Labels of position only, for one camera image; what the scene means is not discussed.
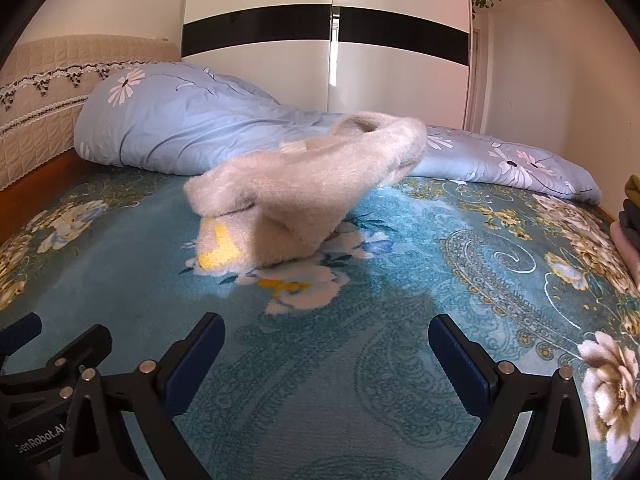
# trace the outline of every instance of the black stripe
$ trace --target black stripe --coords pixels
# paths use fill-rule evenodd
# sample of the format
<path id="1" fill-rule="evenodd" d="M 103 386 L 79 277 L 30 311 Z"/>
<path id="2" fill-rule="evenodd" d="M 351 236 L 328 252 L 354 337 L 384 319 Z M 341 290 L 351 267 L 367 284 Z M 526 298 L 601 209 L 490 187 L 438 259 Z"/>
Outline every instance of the black stripe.
<path id="1" fill-rule="evenodd" d="M 467 32 L 396 12 L 341 7 L 338 40 L 411 50 L 468 66 Z"/>
<path id="2" fill-rule="evenodd" d="M 182 55 L 263 41 L 328 40 L 331 5 L 300 4 L 237 10 L 182 28 Z"/>

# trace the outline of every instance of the yellow-green cloth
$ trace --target yellow-green cloth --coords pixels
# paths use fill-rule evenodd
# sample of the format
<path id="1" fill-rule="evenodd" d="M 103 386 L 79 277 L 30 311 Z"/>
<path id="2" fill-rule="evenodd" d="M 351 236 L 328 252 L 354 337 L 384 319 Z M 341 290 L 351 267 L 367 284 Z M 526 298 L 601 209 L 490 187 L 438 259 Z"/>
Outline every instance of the yellow-green cloth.
<path id="1" fill-rule="evenodd" d="M 634 204 L 640 207 L 640 176 L 631 175 L 625 184 L 625 195 Z"/>

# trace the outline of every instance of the sliding wardrobe door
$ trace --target sliding wardrobe door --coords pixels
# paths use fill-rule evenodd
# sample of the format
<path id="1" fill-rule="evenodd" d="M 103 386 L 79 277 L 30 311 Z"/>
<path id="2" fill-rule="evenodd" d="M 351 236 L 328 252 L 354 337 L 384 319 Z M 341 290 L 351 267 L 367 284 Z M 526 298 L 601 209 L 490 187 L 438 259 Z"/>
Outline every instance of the sliding wardrobe door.
<path id="1" fill-rule="evenodd" d="M 331 0 L 186 0 L 183 61 L 326 110 Z"/>
<path id="2" fill-rule="evenodd" d="M 469 0 L 333 0 L 328 109 L 461 128 Z"/>

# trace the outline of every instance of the teal floral bed sheet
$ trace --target teal floral bed sheet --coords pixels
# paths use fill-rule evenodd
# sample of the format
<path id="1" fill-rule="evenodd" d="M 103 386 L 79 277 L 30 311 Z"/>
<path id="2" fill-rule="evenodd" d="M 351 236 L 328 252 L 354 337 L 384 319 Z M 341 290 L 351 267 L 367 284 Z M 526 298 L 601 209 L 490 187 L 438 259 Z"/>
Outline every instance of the teal floral bed sheet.
<path id="1" fill-rule="evenodd" d="M 209 276 L 183 183 L 109 170 L 2 245 L 0 326 L 30 310 L 44 323 L 7 372 L 42 365 L 95 322 L 114 339 L 100 370 L 122 372 L 217 312 L 225 347 L 175 419 L 213 478 L 435 480 L 478 424 L 428 345 L 446 312 L 495 360 L 573 367 L 594 479 L 636 445 L 640 295 L 595 210 L 408 178 L 367 195 L 309 258 Z"/>

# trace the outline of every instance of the silver bolt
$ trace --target silver bolt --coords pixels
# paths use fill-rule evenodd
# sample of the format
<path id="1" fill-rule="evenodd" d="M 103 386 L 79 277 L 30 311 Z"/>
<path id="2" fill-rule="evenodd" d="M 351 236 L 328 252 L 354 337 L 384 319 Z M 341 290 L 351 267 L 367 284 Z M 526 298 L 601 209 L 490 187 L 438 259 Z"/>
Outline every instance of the silver bolt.
<path id="1" fill-rule="evenodd" d="M 82 372 L 82 380 L 90 381 L 95 377 L 95 370 L 93 368 L 87 368 L 84 372 Z"/>
<path id="2" fill-rule="evenodd" d="M 143 374 L 150 374 L 156 369 L 156 362 L 151 359 L 147 361 L 143 361 L 140 363 L 138 370 L 140 370 Z"/>
<path id="3" fill-rule="evenodd" d="M 513 363 L 509 361 L 500 361 L 498 363 L 498 370 L 500 370 L 505 375 L 511 375 L 516 371 L 516 367 L 513 366 Z"/>
<path id="4" fill-rule="evenodd" d="M 60 390 L 60 397 L 68 399 L 74 394 L 74 389 L 71 386 L 65 386 Z"/>
<path id="5" fill-rule="evenodd" d="M 558 375 L 565 381 L 569 381 L 574 376 L 574 370 L 570 366 L 563 366 L 558 370 Z"/>

